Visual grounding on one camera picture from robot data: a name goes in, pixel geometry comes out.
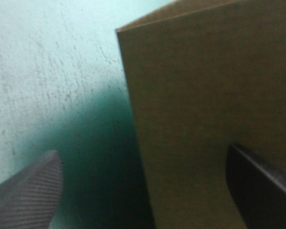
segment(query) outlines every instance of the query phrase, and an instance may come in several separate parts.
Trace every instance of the striped texture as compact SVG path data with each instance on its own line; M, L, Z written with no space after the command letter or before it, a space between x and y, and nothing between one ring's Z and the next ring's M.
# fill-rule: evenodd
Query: striped texture
M49 151L0 185L0 229L48 228L61 192L61 161Z

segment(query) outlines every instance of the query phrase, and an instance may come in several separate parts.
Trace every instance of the wall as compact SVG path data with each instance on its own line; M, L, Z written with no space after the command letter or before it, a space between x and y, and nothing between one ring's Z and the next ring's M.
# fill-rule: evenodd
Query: wall
M152 227L114 29L168 2L0 0L0 183L59 150L52 229Z

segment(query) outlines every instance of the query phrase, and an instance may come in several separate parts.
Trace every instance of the dark object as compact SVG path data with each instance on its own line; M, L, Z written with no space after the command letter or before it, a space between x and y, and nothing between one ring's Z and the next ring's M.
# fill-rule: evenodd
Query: dark object
M61 191L61 161L48 151L0 185L0 229L48 228Z
M226 181L249 229L286 229L286 172L243 146L232 145Z

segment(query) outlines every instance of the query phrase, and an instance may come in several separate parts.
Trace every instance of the brown cardboard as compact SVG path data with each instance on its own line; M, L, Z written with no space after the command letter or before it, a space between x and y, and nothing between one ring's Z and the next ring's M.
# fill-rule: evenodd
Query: brown cardboard
M193 11L202 10L208 7L216 7L221 4L234 2L233 0L177 0L163 6L123 27L118 31L123 31L136 26L152 23L155 21L173 18Z
M245 229L225 157L239 142L286 170L286 0L208 7L118 38L157 228Z

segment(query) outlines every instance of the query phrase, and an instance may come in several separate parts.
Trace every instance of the light green wall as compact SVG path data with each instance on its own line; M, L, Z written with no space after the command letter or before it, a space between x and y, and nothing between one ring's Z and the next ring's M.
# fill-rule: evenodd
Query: light green wall
M0 183L58 149L52 229L150 227L114 29L169 1L0 0Z

